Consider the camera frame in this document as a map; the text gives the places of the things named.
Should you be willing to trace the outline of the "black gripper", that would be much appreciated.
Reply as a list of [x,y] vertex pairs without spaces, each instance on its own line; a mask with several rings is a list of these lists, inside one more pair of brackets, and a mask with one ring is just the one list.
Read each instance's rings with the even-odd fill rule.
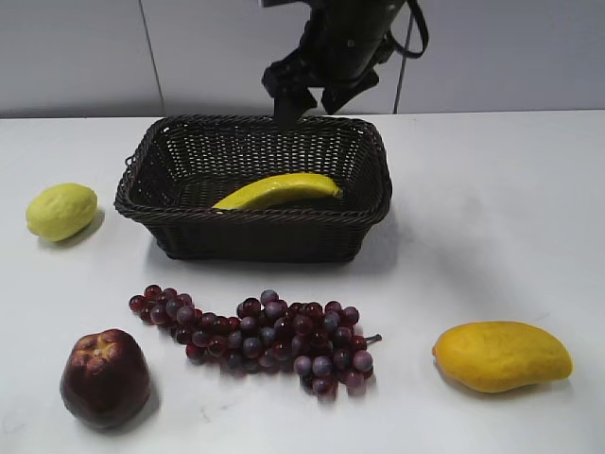
[[322,89],[321,104],[337,113],[379,82],[375,67],[394,52],[390,27],[403,1],[309,1],[311,14],[298,47],[273,62],[262,83],[274,98],[273,119],[294,125],[318,105],[309,88]]

